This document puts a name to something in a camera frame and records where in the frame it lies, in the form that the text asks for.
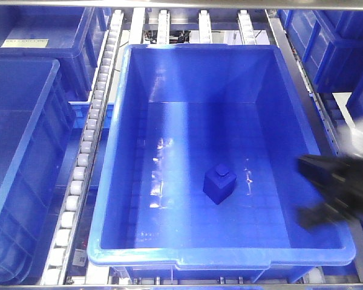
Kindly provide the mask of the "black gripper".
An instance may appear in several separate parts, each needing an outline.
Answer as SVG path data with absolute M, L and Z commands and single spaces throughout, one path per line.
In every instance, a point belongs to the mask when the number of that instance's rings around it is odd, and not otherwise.
M 363 158 L 353 156 L 302 155 L 297 158 L 298 172 L 319 189 L 338 186 L 343 211 L 328 203 L 297 207 L 297 222 L 306 230 L 357 218 L 363 221 Z

